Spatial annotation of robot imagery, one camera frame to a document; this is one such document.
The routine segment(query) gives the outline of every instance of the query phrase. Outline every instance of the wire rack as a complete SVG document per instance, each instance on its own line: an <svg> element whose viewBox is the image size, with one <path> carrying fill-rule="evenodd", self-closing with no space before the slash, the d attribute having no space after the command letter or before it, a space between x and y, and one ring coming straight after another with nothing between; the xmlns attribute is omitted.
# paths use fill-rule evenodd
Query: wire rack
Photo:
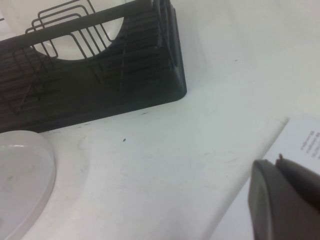
<svg viewBox="0 0 320 240"><path fill-rule="evenodd" d="M26 34L0 42L0 131L41 132L171 102L186 93L169 0L136 0L99 12L90 0L86 6L80 2L40 11ZM74 9L85 15L70 13ZM110 39L103 23L122 17L118 36ZM66 36L83 60L59 59L55 39Z"/></svg>

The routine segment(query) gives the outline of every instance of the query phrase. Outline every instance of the white countertop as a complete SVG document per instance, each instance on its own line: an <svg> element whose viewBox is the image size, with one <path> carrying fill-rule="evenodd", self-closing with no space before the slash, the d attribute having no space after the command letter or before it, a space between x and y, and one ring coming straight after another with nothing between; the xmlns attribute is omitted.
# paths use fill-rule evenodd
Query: white countertop
<svg viewBox="0 0 320 240"><path fill-rule="evenodd" d="M288 119L320 118L317 19L288 2L172 0L187 95L43 133L56 183L23 240L208 240Z"/></svg>

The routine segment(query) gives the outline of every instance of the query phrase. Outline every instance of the dark gray plastic object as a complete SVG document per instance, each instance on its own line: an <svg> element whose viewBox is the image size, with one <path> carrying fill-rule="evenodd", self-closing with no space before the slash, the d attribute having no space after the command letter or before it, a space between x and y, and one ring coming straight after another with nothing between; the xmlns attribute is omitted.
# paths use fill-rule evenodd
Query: dark gray plastic object
<svg viewBox="0 0 320 240"><path fill-rule="evenodd" d="M248 203L256 240L320 239L320 176L285 159L252 166Z"/></svg>

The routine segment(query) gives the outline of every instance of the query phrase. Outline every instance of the dish rack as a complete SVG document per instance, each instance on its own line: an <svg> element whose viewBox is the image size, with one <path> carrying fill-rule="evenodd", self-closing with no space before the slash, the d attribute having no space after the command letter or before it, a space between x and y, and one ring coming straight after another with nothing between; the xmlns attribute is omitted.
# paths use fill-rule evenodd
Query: dish rack
<svg viewBox="0 0 320 240"><path fill-rule="evenodd" d="M99 12L87 0L92 14L44 21L66 11L62 7L74 8L68 4L77 1L41 11L26 34L0 42L0 132L49 131L177 101L187 93L170 0L134 0ZM47 26L61 18L67 21ZM106 36L107 31L102 24L119 18L124 18L119 34L108 39L108 47L97 47L95 54L86 38L96 46L94 33L103 43L99 30ZM55 49L53 40L65 36L74 39L83 60L58 59L56 50L48 53L44 43L49 41ZM35 45L41 45L46 55Z"/></svg>

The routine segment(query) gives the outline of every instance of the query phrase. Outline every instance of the white plate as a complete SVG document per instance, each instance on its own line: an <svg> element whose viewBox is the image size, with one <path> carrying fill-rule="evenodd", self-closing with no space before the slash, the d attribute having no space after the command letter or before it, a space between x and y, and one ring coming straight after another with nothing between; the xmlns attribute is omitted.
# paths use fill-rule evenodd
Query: white plate
<svg viewBox="0 0 320 240"><path fill-rule="evenodd" d="M65 0L0 0L0 9L1 12L4 16L4 19L6 20L7 24L10 26L11 30L16 34L16 35L22 35L25 34L26 29L29 29L32 27L32 21L38 18L38 13L40 11L58 6L60 4L64 4L67 1ZM121 4L124 4L126 1L125 0L91 0L90 1L94 10L96 12L109 9ZM62 6L60 8L57 8L55 10L51 10L48 12L45 12L41 15L41 17L44 17L46 15L56 13L57 11L61 10L66 10L70 7L78 6L78 5L83 5L87 12L89 14L93 13L93 10L91 9L88 0L79 0L76 2L73 2L71 4ZM70 14L79 14L81 16L86 16L87 13L85 10L81 7L75 8L75 9L69 9L68 11L59 13L55 16L51 16L48 18L43 19L43 23L47 23L52 20L56 20L61 17L65 17ZM59 20L53 23L50 23L46 25L45 27L49 27L52 25L56 25L71 19L76 19L78 16L73 16L68 19L64 20ZM105 22L103 23L103 27L109 36L111 40L115 39L122 27L124 19L119 18L113 21ZM40 22L37 21L35 22L35 25L40 25ZM106 34L104 33L103 29L100 26L96 27L105 46L108 47L111 42L108 40ZM98 48L100 51L103 51L105 49L104 44L100 40L96 30L91 27L89 28L89 31L91 32L94 40L96 41ZM91 47L92 51L94 54L98 54L99 50L94 44L94 41L90 37L89 33L87 32L86 29L82 30L83 35L85 36L86 40L88 41L89 46ZM83 51L85 53L85 56L87 58L90 58L93 56L90 48L87 46L85 43L84 39L80 35L79 32L74 32L73 33L76 39L78 40L80 46L83 48ZM80 51L79 47L77 46L75 40L71 36L63 36L56 38L52 40L53 45L55 46L57 53L58 53L58 58L62 60L81 60L84 59L84 55ZM51 57L56 56L56 53L54 51L54 48L52 44L48 41L44 43L46 50L48 51L49 55ZM46 54L46 51L44 48L40 45L37 44L36 46L37 51L39 51L42 54Z"/></svg>
<svg viewBox="0 0 320 240"><path fill-rule="evenodd" d="M0 240L20 239L46 206L56 179L53 150L39 134L0 134Z"/></svg>

